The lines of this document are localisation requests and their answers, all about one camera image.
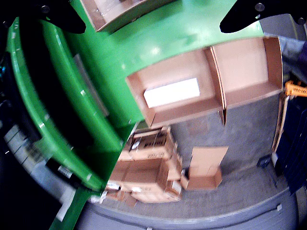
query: brown cardboard box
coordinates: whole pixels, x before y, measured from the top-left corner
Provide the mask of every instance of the brown cardboard box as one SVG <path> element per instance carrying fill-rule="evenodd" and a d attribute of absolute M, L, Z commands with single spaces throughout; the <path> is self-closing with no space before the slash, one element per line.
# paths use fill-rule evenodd
<path fill-rule="evenodd" d="M 81 0 L 96 31 L 114 32 L 134 19 L 174 0 Z"/>
<path fill-rule="evenodd" d="M 170 129 L 136 134 L 133 139 L 129 154 L 135 161 L 169 159 L 176 148 Z"/>
<path fill-rule="evenodd" d="M 167 185 L 168 167 L 161 159 L 118 161 L 109 182 L 124 191 L 163 192 Z"/>
<path fill-rule="evenodd" d="M 172 193 L 161 193 L 161 194 L 143 194 L 143 193 L 132 193 L 133 198 L 142 201 L 143 203 L 168 203 L 177 202 L 181 200 L 180 195 L 173 195 Z"/>
<path fill-rule="evenodd" d="M 137 202 L 137 200 L 131 196 L 131 193 L 127 193 L 121 190 L 116 192 L 108 192 L 106 194 L 106 198 L 125 202 L 129 207 L 134 207 Z"/>
<path fill-rule="evenodd" d="M 168 181 L 167 188 L 163 193 L 132 193 L 131 196 L 142 201 L 143 203 L 176 202 L 181 200 L 181 185 L 177 181 Z"/>
<path fill-rule="evenodd" d="M 162 193 L 167 186 L 168 168 L 161 159 L 145 160 L 147 162 L 160 161 L 158 168 L 131 169 L 127 172 L 123 185 L 132 192 Z"/>
<path fill-rule="evenodd" d="M 168 181 L 178 181 L 181 178 L 182 171 L 182 159 L 176 152 L 173 152 L 171 158 L 167 160 L 166 165 L 168 166 Z"/>
<path fill-rule="evenodd" d="M 197 78 L 199 97 L 148 107 L 146 90 L 191 78 Z M 216 111 L 223 111 L 225 122 L 228 107 L 260 100 L 283 89 L 279 39 L 241 39 L 190 51 L 147 66 L 126 81 L 149 127 Z"/>
<path fill-rule="evenodd" d="M 215 189 L 222 182 L 220 163 L 228 147 L 193 148 L 188 178 L 181 176 L 181 185 L 186 190 Z"/>
<path fill-rule="evenodd" d="M 133 137 L 130 137 L 125 144 L 125 147 L 123 148 L 122 152 L 120 153 L 120 156 L 118 158 L 118 161 L 133 161 L 132 156 L 130 155 L 130 148 L 132 145 Z"/>

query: bolt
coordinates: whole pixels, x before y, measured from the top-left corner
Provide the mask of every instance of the bolt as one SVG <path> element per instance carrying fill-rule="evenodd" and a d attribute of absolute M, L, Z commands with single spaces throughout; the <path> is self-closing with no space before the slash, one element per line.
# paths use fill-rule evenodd
<path fill-rule="evenodd" d="M 257 3 L 255 5 L 255 10 L 257 10 L 258 12 L 262 12 L 264 11 L 264 9 L 265 9 L 265 6 L 262 3 Z"/>
<path fill-rule="evenodd" d="M 9 25 L 9 23 L 7 21 L 4 21 L 3 25 L 4 25 L 5 28 L 9 28 L 10 27 L 10 25 Z"/>
<path fill-rule="evenodd" d="M 41 12 L 42 13 L 49 13 L 50 12 L 50 7 L 46 6 L 46 5 L 43 5 L 41 8 L 40 8 Z"/>
<path fill-rule="evenodd" d="M 299 19 L 297 20 L 297 23 L 298 23 L 299 25 L 304 25 L 304 24 L 306 23 L 306 20 L 305 20 L 304 18 L 299 18 Z"/>

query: open cardboard box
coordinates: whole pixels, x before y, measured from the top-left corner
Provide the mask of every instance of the open cardboard box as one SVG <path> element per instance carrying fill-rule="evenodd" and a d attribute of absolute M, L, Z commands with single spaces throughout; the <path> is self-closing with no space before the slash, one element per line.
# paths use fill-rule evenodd
<path fill-rule="evenodd" d="M 134 19 L 174 0 L 81 0 L 96 31 L 114 32 Z"/>
<path fill-rule="evenodd" d="M 211 190 L 222 182 L 220 164 L 228 147 L 194 147 L 188 177 L 181 176 L 186 190 Z"/>
<path fill-rule="evenodd" d="M 197 78 L 198 97 L 149 108 L 146 90 Z M 127 77 L 149 127 L 160 127 L 223 111 L 279 93 L 283 67 L 279 39 L 242 39 L 190 51 L 150 65 Z"/>

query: pile of boxes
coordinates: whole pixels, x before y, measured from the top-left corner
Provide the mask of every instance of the pile of boxes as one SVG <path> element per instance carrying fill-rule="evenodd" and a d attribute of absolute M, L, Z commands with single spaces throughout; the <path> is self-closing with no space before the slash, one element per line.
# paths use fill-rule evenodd
<path fill-rule="evenodd" d="M 181 171 L 182 160 L 169 127 L 137 132 L 129 138 L 110 176 L 107 197 L 130 206 L 136 200 L 179 201 Z"/>
<path fill-rule="evenodd" d="M 188 170 L 182 170 L 169 127 L 131 136 L 107 183 L 107 198 L 134 206 L 181 200 L 181 191 L 213 190 L 222 182 L 220 168 L 227 146 L 194 147 Z"/>

